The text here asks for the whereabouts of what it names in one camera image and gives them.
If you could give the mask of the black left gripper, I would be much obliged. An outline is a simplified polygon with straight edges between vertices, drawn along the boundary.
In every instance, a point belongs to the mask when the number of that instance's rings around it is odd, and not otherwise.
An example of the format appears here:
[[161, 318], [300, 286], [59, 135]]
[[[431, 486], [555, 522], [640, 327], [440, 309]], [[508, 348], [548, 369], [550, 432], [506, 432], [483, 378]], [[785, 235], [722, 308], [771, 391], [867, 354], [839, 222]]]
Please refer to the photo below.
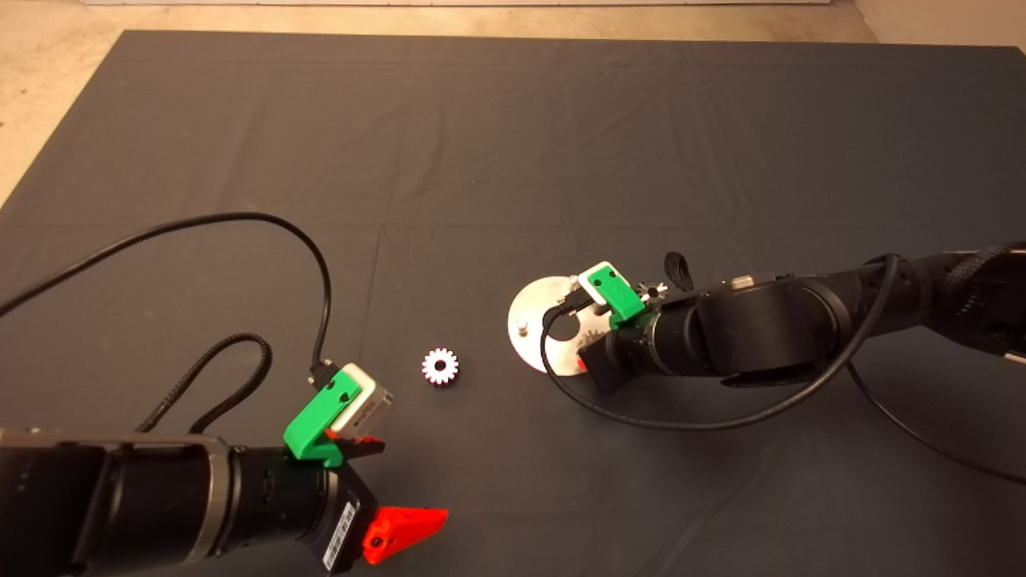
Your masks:
[[[378, 436], [325, 436], [341, 460], [380, 455]], [[297, 541], [327, 575], [349, 572], [362, 556], [380, 565], [436, 535], [447, 509], [380, 506], [349, 464], [298, 461], [285, 448], [233, 450], [233, 548]]]

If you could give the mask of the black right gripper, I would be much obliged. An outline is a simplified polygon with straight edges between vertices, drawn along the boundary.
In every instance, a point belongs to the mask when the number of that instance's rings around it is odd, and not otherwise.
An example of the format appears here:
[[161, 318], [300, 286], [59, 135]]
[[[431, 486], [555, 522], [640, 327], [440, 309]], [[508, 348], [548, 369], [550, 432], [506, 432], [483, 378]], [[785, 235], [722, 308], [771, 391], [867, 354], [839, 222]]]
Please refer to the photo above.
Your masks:
[[663, 376], [664, 366], [652, 343], [652, 322], [656, 314], [646, 312], [600, 336], [589, 336], [579, 349], [576, 369], [586, 370], [595, 388], [613, 394], [638, 377]]

